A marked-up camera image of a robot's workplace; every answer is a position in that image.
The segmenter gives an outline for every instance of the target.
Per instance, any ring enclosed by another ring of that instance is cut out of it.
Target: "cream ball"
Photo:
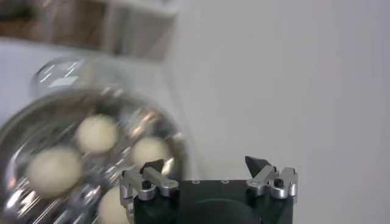
[[[68,147],[43,150],[30,161],[26,176],[38,195],[57,197],[70,190],[82,176],[80,155]]]
[[[121,205],[119,186],[111,188],[99,203],[98,213],[103,224],[129,224]]]
[[[77,129],[77,141],[84,152],[101,154],[108,152],[118,140],[118,126],[106,115],[87,117]]]
[[[169,147],[164,140],[157,137],[145,137],[134,145],[132,161],[134,165],[142,167],[146,162],[168,159],[169,156]]]

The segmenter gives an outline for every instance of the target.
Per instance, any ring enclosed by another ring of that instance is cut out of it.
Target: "screw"
[[[276,178],[276,179],[274,179],[274,185],[277,188],[282,188],[285,185],[285,183],[282,179]]]
[[[142,189],[149,189],[152,187],[152,183],[148,180],[142,181]]]

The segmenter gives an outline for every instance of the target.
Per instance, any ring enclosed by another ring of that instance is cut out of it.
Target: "white surface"
[[[205,178],[247,177],[258,156],[297,168],[295,223],[388,223],[389,9],[183,0],[166,75]]]

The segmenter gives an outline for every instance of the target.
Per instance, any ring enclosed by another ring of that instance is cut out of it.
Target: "metal bracket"
[[[298,195],[298,173],[294,168],[286,167],[279,177],[274,178],[269,183],[271,187],[271,196],[274,198],[287,198]]]
[[[274,179],[277,175],[275,167],[267,165],[253,178],[246,181],[248,189],[255,193],[255,196],[261,196],[264,194],[264,190],[268,185],[268,182]]]
[[[122,177],[119,180],[121,182],[121,200],[133,197],[133,188],[138,192],[138,198],[142,201],[148,201],[155,197],[156,186],[145,180],[138,169],[133,168],[122,171]]]
[[[164,177],[152,167],[145,168],[142,175],[146,180],[154,183],[159,188],[160,194],[164,197],[171,197],[179,189],[179,183],[176,180],[170,180]]]

